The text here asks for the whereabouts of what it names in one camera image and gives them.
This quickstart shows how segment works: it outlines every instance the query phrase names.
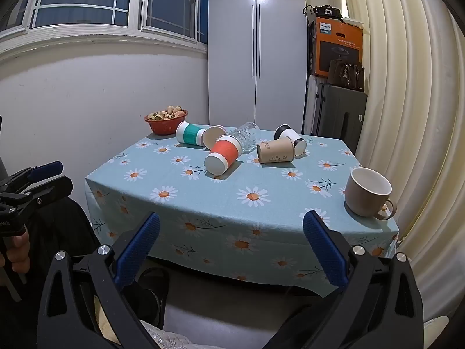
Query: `black and white paper cup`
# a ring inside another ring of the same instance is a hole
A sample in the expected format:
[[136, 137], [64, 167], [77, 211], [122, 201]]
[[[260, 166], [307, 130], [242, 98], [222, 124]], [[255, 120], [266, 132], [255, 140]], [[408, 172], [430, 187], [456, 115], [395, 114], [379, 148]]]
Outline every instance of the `black and white paper cup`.
[[294, 144], [296, 156], [300, 156], [307, 148], [307, 142], [297, 134], [288, 124], [282, 124], [274, 132], [274, 140], [288, 137]]

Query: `white wardrobe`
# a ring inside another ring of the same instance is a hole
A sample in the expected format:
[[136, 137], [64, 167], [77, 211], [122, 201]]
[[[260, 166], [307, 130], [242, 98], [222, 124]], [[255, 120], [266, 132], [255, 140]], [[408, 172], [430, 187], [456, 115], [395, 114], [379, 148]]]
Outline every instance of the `white wardrobe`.
[[302, 130], [305, 0], [209, 0], [210, 124]]

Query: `table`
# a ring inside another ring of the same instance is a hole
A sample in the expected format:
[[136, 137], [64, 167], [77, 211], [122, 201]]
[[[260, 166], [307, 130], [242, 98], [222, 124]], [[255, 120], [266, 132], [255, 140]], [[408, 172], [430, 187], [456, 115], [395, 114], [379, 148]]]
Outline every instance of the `table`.
[[[346, 182], [360, 164], [342, 141], [303, 137], [307, 150], [292, 162], [260, 164], [254, 150], [213, 176], [203, 166], [205, 148], [149, 135], [86, 177], [94, 231], [112, 244], [154, 211], [161, 229], [151, 256], [326, 296], [334, 287], [303, 234], [307, 211], [373, 255], [392, 256], [398, 228], [393, 219], [362, 218], [346, 208]], [[272, 131], [258, 137], [272, 138]]]

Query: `human hand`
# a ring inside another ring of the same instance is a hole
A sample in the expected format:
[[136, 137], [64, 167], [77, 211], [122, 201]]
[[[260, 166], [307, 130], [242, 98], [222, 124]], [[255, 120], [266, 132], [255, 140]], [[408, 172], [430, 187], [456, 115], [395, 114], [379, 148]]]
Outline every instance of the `human hand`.
[[[6, 251], [6, 256], [12, 263], [12, 269], [17, 273], [27, 273], [31, 265], [29, 260], [31, 244], [29, 243], [29, 232], [27, 232], [27, 229], [23, 235], [13, 236], [12, 242], [13, 247]], [[0, 253], [0, 267], [3, 266], [5, 266], [5, 259]]]

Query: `clear plastic bottle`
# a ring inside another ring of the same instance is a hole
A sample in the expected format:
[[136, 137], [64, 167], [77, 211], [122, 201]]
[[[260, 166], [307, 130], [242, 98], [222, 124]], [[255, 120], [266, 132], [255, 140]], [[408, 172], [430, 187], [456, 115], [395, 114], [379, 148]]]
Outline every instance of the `clear plastic bottle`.
[[254, 122], [247, 122], [231, 131], [229, 135], [234, 136], [239, 141], [243, 152], [250, 152], [257, 147], [257, 135], [259, 132], [260, 129]]

